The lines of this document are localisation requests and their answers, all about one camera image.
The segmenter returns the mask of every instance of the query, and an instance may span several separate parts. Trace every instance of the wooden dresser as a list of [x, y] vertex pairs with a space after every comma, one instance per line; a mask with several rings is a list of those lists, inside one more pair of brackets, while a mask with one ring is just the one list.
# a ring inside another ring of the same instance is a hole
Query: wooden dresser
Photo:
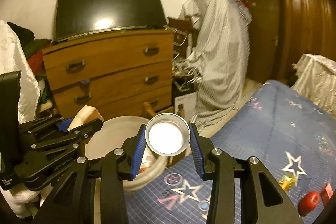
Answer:
[[54, 99], [63, 117], [84, 106], [105, 120], [143, 116], [171, 105], [174, 34], [164, 30], [102, 32], [44, 49], [43, 60]]

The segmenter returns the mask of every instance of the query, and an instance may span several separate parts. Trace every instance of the blue bedspread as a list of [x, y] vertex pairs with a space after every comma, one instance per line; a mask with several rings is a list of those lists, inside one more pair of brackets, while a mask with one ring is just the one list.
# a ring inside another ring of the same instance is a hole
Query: blue bedspread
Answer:
[[[232, 157], [258, 157], [276, 180], [298, 176], [287, 192], [297, 205], [309, 191], [336, 186], [336, 121], [310, 100], [270, 80], [211, 138]], [[236, 179], [235, 223], [241, 223], [239, 180]], [[185, 157], [141, 190], [126, 194], [129, 221], [145, 224], [205, 223], [212, 181], [196, 174], [192, 156]], [[312, 223], [322, 201], [304, 217]]]

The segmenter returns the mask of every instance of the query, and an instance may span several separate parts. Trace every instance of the metal lid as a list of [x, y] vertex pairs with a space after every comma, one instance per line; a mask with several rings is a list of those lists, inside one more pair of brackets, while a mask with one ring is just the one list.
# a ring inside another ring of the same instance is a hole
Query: metal lid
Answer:
[[161, 156], [175, 156], [183, 152], [190, 141], [187, 122], [173, 113], [162, 113], [147, 124], [145, 138], [149, 148]]

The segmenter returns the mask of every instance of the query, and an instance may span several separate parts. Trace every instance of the screw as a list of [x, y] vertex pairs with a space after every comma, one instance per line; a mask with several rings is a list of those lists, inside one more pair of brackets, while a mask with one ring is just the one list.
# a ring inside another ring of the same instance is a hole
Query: screw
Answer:
[[257, 164], [259, 162], [259, 159], [257, 157], [250, 157], [250, 162], [252, 164]]
[[79, 157], [79, 158], [77, 158], [77, 162], [78, 162], [79, 164], [83, 164], [83, 163], [85, 163], [85, 161], [86, 161], [86, 158], [85, 158], [85, 157]]
[[124, 150], [122, 148], [117, 148], [114, 150], [114, 153], [116, 155], [122, 155], [124, 153]]
[[214, 155], [220, 155], [221, 153], [222, 153], [222, 150], [220, 150], [219, 148], [214, 148], [213, 150], [212, 150], [212, 153], [214, 154]]

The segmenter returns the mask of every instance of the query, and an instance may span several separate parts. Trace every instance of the flat screen tv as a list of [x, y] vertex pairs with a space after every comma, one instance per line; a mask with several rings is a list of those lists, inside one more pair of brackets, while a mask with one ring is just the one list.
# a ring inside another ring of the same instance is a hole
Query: flat screen tv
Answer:
[[162, 28], [160, 0], [58, 0], [56, 40], [113, 29]]

